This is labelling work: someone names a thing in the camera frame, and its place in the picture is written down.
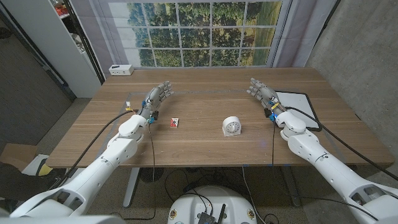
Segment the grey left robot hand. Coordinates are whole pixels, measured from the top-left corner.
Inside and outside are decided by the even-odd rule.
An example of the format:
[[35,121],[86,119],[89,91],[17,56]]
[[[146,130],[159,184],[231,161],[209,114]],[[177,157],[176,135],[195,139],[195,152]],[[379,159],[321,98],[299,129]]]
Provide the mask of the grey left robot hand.
[[160,108],[160,105],[168,97],[173,95],[172,84],[169,81],[165,81],[158,86],[155,86],[151,91],[146,94],[142,102],[142,108],[139,109],[137,114],[150,121],[153,112]]

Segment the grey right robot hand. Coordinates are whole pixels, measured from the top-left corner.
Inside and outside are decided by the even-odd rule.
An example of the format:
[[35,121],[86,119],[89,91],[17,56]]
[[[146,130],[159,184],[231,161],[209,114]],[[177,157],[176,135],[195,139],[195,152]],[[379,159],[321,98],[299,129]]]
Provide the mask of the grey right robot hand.
[[261,102],[268,118],[273,116],[273,119],[276,119],[278,115],[287,111],[280,102],[277,93],[272,88],[255,78],[251,78],[251,86],[246,92]]

